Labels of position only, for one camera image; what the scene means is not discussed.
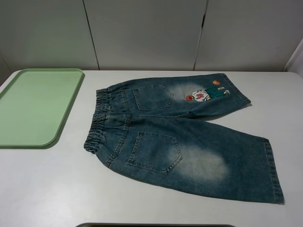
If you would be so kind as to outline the light green plastic tray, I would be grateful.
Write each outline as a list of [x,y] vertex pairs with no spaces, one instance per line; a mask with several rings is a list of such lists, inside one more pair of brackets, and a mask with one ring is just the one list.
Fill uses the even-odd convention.
[[25,69],[0,94],[1,148],[44,148],[56,140],[84,79],[80,69]]

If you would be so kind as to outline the children's blue denim shorts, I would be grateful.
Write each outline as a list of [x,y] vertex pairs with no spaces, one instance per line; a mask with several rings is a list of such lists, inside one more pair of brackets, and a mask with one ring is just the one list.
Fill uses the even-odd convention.
[[269,140],[210,123],[249,104],[223,73],[125,81],[96,91],[84,149],[143,183],[284,204]]

